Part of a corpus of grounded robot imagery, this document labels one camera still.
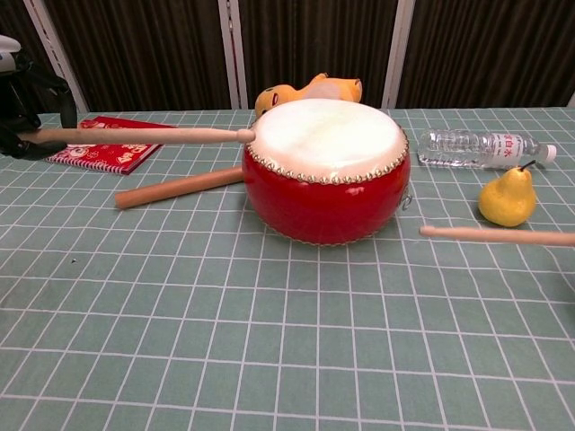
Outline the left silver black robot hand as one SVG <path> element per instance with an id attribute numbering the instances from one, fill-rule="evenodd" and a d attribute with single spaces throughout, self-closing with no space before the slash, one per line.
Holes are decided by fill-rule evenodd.
<path id="1" fill-rule="evenodd" d="M 29 86 L 35 84 L 53 94 L 63 128 L 75 128 L 77 110 L 67 81 L 36 64 L 18 40 L 1 37 L 1 154 L 14 159 L 38 161 L 66 149 L 61 140 L 48 139 L 38 144 L 23 138 L 23 133 L 40 128 Z"/>

